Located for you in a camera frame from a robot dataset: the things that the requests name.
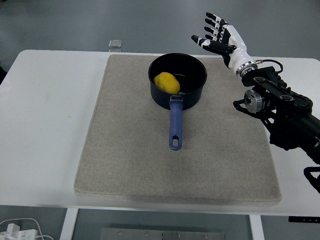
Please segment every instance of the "saucepan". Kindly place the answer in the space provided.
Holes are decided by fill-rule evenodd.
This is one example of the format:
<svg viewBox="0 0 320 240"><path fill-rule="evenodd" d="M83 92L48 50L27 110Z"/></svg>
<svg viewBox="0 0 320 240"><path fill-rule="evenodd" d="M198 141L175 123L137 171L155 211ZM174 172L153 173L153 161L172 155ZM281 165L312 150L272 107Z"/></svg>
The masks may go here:
<svg viewBox="0 0 320 240"><path fill-rule="evenodd" d="M171 94L158 88L154 78L162 72L172 74L180 84L180 92ZM170 110L169 147L182 147L183 110L193 107L200 99L207 80L205 66L195 57L184 53L168 53L156 58L148 70L153 100Z"/></svg>

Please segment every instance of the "cable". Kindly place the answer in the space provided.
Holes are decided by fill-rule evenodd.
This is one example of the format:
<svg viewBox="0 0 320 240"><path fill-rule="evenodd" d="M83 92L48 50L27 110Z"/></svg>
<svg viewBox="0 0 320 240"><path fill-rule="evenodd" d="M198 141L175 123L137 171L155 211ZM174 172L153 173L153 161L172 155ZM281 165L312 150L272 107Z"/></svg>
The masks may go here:
<svg viewBox="0 0 320 240"><path fill-rule="evenodd" d="M284 70L284 66L280 63L280 62L278 62L278 61L276 61L276 60L273 60L273 59L260 59L260 60L256 60L256 63L257 64L262 64L263 62L272 62L272 63L276 63L276 64L278 64L279 66L280 66L280 71L276 71L276 73L277 74L279 74L279 73L282 73L282 71Z"/></svg>
<svg viewBox="0 0 320 240"><path fill-rule="evenodd" d="M49 235L39 235L39 236L35 236L36 239L37 239L37 238L42 238L42 239L44 239L44 237L45 237L45 238L50 238L50 239L54 240L54 238L53 238L52 236L49 236Z"/></svg>
<svg viewBox="0 0 320 240"><path fill-rule="evenodd" d="M42 238L42 240L44 240L44 237L47 237L47 238L51 238L52 240L54 240L52 236L42 235L42 232L41 232L41 229L40 229L40 225L39 225L38 221L35 220L34 218L26 217L26 218L13 218L13 219L8 219L8 220L4 220L4 221L0 222L0 225L3 224L3 223L5 223L5 222L18 221L18 220L32 220L32 221L35 221L36 225L38 226L39 233L40 233L40 235L39 235L39 236L36 236L36 238Z"/></svg>

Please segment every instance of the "pan handle hole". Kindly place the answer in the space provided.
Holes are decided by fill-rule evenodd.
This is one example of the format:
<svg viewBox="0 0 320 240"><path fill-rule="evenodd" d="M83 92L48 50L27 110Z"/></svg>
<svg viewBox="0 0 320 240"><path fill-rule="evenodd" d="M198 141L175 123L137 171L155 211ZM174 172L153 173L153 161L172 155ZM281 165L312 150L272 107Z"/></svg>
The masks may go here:
<svg viewBox="0 0 320 240"><path fill-rule="evenodd" d="M172 145L175 147L179 146L179 137L177 135L172 137Z"/></svg>

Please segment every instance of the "robotic arm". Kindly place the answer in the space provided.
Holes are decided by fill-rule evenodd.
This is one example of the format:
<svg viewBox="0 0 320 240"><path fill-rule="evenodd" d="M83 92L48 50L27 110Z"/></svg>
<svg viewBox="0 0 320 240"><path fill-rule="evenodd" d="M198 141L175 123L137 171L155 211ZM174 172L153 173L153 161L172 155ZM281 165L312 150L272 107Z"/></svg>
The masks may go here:
<svg viewBox="0 0 320 240"><path fill-rule="evenodd" d="M275 60L254 60L247 53L247 47L236 29L222 18L206 13L204 29L210 34L205 38L193 35L191 38L204 50L219 54L224 64L241 77L245 87L252 87L243 99L233 102L236 110L261 120L270 132L270 144L285 150L301 148L317 164L320 164L320 120L312 115L313 102L287 87L278 75L281 63ZM262 62L275 62L274 67L258 69ZM307 167L304 175L320 193L320 167Z"/></svg>

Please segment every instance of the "power adapter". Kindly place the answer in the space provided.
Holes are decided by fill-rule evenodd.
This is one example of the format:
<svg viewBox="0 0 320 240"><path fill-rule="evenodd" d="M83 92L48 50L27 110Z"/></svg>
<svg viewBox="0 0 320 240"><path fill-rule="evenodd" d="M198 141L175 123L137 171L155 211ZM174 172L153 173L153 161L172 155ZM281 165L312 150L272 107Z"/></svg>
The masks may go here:
<svg viewBox="0 0 320 240"><path fill-rule="evenodd" d="M10 223L7 230L1 232L0 240L36 240L38 231L35 229L19 231L20 227Z"/></svg>

